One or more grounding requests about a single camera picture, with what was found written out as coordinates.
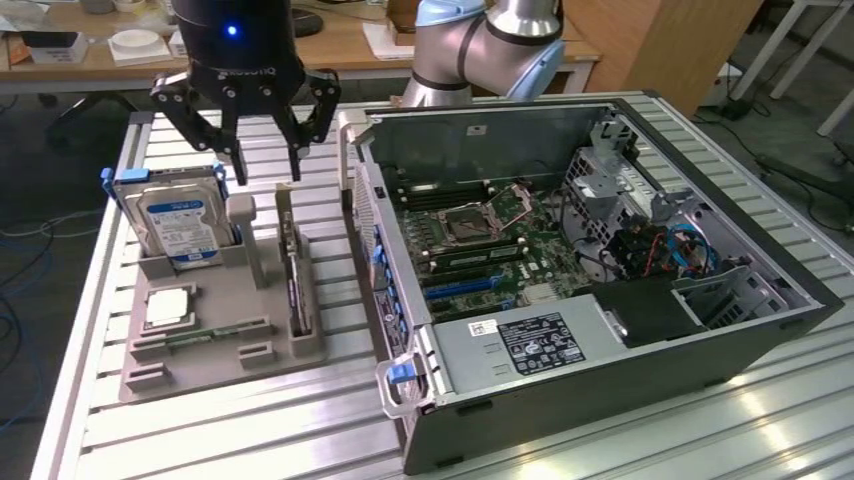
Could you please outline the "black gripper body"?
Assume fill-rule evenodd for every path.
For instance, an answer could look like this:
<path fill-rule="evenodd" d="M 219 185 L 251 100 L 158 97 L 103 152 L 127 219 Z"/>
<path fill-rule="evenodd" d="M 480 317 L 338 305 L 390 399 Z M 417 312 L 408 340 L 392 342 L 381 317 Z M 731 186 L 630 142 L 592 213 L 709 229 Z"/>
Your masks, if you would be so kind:
<path fill-rule="evenodd" d="M 170 98 L 190 94 L 239 115 L 294 115 L 306 81 L 289 1 L 175 1 L 189 55 L 187 75 L 170 79 Z"/>

